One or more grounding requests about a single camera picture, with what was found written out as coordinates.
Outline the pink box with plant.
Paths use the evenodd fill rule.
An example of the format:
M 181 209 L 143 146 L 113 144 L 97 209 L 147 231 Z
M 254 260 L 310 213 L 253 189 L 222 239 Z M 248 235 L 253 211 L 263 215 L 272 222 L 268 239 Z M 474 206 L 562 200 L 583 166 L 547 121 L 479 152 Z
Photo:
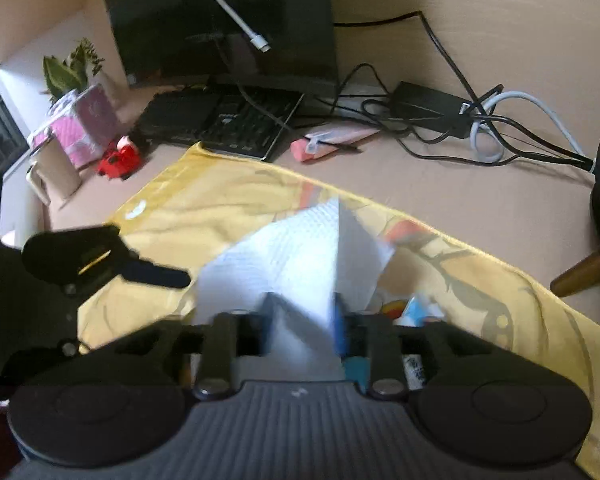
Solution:
M 50 108 L 30 134 L 30 145 L 38 148 L 54 136 L 78 169 L 101 159 L 122 131 L 114 104 L 98 79 L 104 74 L 104 59 L 91 40 L 83 38 L 66 58 L 44 56 L 42 69 Z

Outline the white paper towel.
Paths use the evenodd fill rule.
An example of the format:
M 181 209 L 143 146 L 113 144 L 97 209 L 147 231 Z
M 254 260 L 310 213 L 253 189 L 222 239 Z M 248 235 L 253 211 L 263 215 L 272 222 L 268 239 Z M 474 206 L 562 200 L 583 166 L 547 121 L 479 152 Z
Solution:
M 334 301 L 365 311 L 393 253 L 330 200 L 264 226 L 206 264 L 196 279 L 194 321 L 254 311 L 272 300 L 268 352 L 238 359 L 237 379 L 336 382 L 344 371 Z

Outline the black computer monitor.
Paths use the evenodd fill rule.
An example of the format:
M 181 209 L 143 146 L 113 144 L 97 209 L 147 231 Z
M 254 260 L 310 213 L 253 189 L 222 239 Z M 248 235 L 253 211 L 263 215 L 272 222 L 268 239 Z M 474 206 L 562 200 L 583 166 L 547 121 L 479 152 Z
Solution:
M 131 88 L 196 84 L 332 94 L 330 0 L 104 0 Z

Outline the black keyboard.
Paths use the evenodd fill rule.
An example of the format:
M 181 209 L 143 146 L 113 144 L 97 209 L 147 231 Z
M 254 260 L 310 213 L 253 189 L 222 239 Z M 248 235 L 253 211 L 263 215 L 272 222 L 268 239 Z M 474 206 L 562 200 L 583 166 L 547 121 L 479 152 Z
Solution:
M 172 90 L 154 95 L 134 130 L 154 143 L 268 160 L 302 100 L 301 92 L 256 87 Z

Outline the red toy figure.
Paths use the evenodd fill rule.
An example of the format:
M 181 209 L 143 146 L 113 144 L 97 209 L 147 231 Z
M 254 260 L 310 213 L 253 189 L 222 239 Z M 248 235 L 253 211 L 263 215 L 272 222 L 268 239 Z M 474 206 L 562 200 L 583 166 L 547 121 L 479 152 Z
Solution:
M 129 136 L 112 141 L 97 165 L 97 174 L 108 179 L 126 180 L 142 166 L 140 149 Z

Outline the beige mug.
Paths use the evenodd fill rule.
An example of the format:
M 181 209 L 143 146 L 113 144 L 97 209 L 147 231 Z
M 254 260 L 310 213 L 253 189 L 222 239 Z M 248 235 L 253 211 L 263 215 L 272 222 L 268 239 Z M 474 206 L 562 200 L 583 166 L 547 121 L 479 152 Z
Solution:
M 82 184 L 78 170 L 53 133 L 29 155 L 26 180 L 44 206 L 52 202 L 50 193 L 65 202 Z

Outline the black power adapter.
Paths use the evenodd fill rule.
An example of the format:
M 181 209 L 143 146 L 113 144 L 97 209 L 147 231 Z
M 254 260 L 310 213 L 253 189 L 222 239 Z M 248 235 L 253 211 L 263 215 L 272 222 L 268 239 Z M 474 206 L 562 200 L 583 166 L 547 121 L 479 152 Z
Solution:
M 462 113 L 470 102 L 459 96 L 402 81 L 393 91 L 389 110 L 415 127 L 467 139 L 470 120 Z

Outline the yellow cartoon printed cloth mat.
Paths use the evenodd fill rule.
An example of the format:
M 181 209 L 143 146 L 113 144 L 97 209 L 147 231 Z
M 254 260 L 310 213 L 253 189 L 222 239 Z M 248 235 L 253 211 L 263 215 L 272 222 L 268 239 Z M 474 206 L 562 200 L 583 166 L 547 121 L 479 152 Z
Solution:
M 383 143 L 310 166 L 190 148 L 158 151 L 125 182 L 89 177 L 76 210 L 85 223 L 117 224 L 143 256 L 198 273 L 262 226 L 335 197 L 396 246 L 380 281 L 385 304 L 400 307 L 423 292 L 455 324 L 585 391 L 594 422 L 578 462 L 600 479 L 600 323 L 478 247 L 519 250 L 532 269 L 556 274 L 588 236 L 588 179 L 531 164 L 416 162 Z

